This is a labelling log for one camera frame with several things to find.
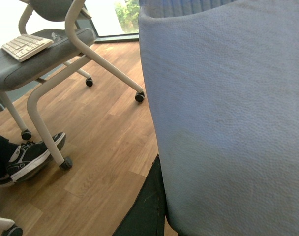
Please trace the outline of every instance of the keyboard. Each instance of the keyboard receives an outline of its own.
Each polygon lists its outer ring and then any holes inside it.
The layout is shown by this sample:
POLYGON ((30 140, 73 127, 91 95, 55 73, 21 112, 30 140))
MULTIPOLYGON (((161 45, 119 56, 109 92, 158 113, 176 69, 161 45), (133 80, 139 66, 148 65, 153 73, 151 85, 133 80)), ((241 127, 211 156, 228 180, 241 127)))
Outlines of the keyboard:
POLYGON ((46 49, 53 40, 29 34, 22 34, 2 45, 7 53, 17 61, 23 62, 40 51, 46 49))

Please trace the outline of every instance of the black pants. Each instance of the black pants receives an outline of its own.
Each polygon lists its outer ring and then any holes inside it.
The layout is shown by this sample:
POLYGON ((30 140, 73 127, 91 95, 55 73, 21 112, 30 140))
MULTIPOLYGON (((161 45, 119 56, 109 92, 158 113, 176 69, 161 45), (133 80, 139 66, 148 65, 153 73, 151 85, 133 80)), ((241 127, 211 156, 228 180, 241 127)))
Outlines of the black pants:
POLYGON ((6 174, 6 164, 15 151, 15 145, 0 135, 0 178, 6 174))

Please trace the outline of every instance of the sneaker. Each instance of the sneaker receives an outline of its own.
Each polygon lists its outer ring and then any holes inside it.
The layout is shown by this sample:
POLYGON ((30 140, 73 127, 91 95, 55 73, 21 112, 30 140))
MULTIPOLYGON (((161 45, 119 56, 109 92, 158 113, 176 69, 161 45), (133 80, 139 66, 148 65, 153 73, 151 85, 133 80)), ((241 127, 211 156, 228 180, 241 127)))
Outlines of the sneaker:
MULTIPOLYGON (((62 149, 66 135, 61 132, 52 137, 59 150, 62 149)), ((45 143, 27 142, 21 145, 19 156, 13 162, 9 162, 6 171, 13 183, 22 182, 39 172, 52 160, 52 156, 45 143)))
POLYGON ((0 178, 0 186, 1 187, 9 187, 14 184, 13 180, 11 179, 9 174, 4 175, 0 178))

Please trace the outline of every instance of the white wall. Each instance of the white wall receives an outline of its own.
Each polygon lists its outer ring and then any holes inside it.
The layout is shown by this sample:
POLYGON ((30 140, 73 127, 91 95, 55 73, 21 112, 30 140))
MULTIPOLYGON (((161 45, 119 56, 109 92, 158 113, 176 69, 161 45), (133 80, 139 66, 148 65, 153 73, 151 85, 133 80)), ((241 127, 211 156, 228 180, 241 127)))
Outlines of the white wall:
MULTIPOLYGON (((18 0, 0 0, 0 47, 19 35, 18 22, 25 7, 26 4, 18 0)), ((26 30, 33 33, 50 28, 63 29, 64 22, 49 22, 34 12, 26 30)))

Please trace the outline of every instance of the chair caster wheel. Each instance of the chair caster wheel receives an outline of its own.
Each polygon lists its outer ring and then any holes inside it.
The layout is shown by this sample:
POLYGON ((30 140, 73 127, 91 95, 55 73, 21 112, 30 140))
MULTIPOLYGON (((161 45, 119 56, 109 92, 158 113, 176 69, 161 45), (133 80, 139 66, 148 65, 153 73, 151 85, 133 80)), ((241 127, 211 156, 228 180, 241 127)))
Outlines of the chair caster wheel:
POLYGON ((64 159, 64 162, 60 165, 60 168, 62 170, 69 170, 72 168, 72 166, 73 166, 73 162, 72 162, 71 158, 66 157, 64 159))
POLYGON ((137 92, 135 95, 135 100, 137 102, 143 102, 145 98, 144 92, 137 92))
POLYGON ((27 129, 21 132, 22 139, 29 140, 31 138, 31 132, 27 129))
POLYGON ((91 87, 91 86, 93 85, 92 78, 87 78, 87 79, 85 80, 85 83, 86 83, 86 85, 87 85, 88 87, 91 87))
POLYGON ((22 228, 14 224, 8 230, 4 230, 1 236, 22 236, 22 235, 23 235, 22 228))

